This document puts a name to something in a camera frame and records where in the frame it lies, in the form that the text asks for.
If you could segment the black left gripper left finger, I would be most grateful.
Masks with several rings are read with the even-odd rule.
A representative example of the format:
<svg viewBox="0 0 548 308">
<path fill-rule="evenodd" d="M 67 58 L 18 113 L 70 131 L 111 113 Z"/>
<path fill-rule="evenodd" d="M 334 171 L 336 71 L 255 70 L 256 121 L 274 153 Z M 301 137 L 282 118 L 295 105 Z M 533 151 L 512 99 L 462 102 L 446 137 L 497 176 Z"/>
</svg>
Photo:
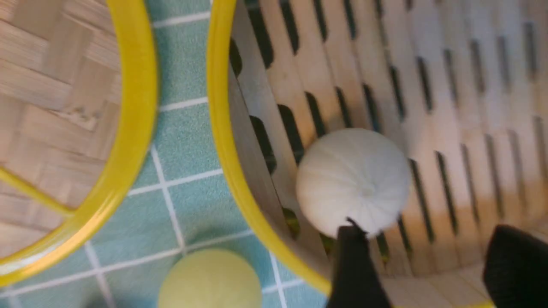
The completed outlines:
<svg viewBox="0 0 548 308">
<path fill-rule="evenodd" d="M 391 308 L 370 254 L 368 233 L 353 219 L 337 230 L 327 308 Z"/>
</svg>

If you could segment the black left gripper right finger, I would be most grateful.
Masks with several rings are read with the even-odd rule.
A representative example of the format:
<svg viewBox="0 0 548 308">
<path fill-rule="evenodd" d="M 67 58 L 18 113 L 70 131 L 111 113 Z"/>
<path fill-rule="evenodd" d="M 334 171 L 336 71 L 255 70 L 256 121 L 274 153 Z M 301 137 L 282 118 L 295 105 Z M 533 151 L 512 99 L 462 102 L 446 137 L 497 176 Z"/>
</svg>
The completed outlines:
<svg viewBox="0 0 548 308">
<path fill-rule="evenodd" d="M 547 243 L 513 226 L 497 226 L 486 254 L 483 283 L 497 308 L 546 308 Z"/>
</svg>

